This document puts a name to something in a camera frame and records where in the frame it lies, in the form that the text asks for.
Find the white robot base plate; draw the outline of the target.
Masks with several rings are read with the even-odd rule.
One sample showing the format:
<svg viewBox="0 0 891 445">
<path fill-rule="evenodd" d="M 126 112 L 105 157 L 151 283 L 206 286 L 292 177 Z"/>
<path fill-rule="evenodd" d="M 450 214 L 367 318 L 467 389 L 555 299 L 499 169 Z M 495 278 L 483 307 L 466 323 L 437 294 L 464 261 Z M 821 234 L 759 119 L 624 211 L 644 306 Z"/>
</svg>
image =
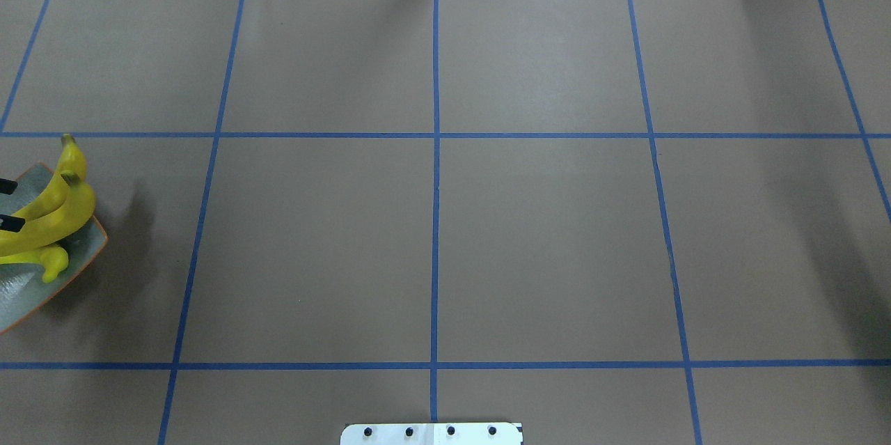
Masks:
<svg viewBox="0 0 891 445">
<path fill-rule="evenodd" d="M 357 423 L 346 426 L 340 444 L 523 444 L 520 423 Z"/>
</svg>

